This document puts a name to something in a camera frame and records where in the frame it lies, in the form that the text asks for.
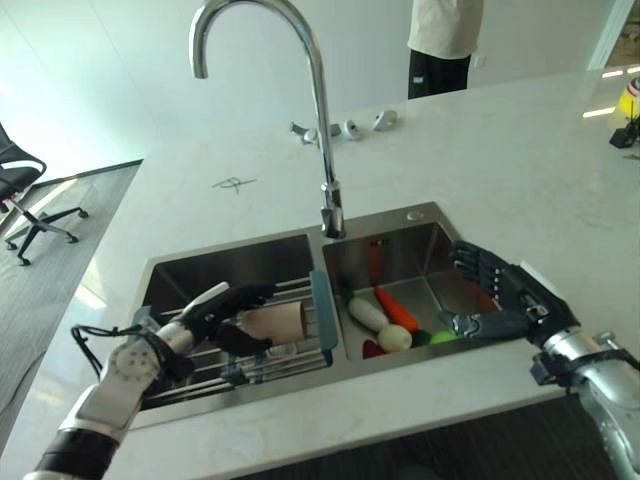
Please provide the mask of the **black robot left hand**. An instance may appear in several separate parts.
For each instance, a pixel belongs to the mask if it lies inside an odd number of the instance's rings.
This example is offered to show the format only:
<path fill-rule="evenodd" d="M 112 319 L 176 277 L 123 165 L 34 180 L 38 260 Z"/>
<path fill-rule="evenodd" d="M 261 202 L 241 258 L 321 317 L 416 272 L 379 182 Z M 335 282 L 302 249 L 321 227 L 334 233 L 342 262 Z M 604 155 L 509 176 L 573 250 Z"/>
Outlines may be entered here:
<path fill-rule="evenodd" d="M 247 357 L 262 353 L 274 343 L 270 338 L 258 339 L 231 322 L 238 313 L 257 309 L 273 297 L 274 284 L 248 284 L 229 287 L 211 299 L 187 306 L 175 318 L 188 329 L 194 345 L 204 340 L 213 342 L 227 354 Z"/>

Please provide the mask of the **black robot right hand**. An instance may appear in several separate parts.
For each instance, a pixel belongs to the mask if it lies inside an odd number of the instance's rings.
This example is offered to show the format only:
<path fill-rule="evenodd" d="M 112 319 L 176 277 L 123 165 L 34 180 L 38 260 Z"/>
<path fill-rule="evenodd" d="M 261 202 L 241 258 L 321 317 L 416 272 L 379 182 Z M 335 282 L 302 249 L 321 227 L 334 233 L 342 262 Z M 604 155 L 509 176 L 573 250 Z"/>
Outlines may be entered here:
<path fill-rule="evenodd" d="M 450 257 L 463 279 L 479 287 L 498 307 L 496 311 L 472 314 L 441 310 L 440 320 L 456 336 L 525 338 L 540 348 L 553 335 L 580 325 L 567 302 L 524 267 L 463 240 L 452 244 Z"/>

